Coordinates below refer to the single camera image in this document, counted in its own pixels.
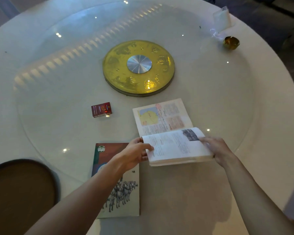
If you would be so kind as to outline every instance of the book cover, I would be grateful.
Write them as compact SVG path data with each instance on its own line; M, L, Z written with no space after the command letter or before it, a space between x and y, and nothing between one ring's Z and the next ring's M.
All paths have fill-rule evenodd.
M128 143L97 143L91 176L102 169ZM123 174L97 218L139 216L139 165Z

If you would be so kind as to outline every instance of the yellow map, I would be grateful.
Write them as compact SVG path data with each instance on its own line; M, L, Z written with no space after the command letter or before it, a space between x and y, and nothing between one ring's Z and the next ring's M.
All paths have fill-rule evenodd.
M143 109L137 112L141 125L152 125L158 123L158 110L155 107Z

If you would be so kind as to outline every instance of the right hand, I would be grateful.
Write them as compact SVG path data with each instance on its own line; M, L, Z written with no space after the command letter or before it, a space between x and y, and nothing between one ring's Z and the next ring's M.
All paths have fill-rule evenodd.
M203 137L199 138L199 140L215 154L216 162L222 167L231 159L236 158L222 138Z

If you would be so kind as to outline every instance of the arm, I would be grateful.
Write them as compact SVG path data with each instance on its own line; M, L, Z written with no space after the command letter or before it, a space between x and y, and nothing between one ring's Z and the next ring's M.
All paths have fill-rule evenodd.
M25 235L86 234L123 173L147 160L142 138L132 140L82 186L56 204Z
M294 225L254 181L221 138L200 141L215 153L216 162L228 177L237 206L250 235L294 235Z

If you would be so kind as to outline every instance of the white table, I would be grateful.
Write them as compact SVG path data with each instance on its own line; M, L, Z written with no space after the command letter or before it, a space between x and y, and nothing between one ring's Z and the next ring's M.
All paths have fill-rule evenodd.
M95 143L138 136L132 108L182 98L194 126L223 137L283 209L294 189L294 84L278 56L233 16L221 37L241 45L225 51L211 34L218 8L202 0L123 1L50 0L0 28L0 163L46 163L65 197L89 178ZM102 58L131 39L173 56L160 94L127 97L105 82ZM94 119L90 106L104 102L113 114ZM141 164L140 196L141 216L96 221L89 234L247 234L213 161Z

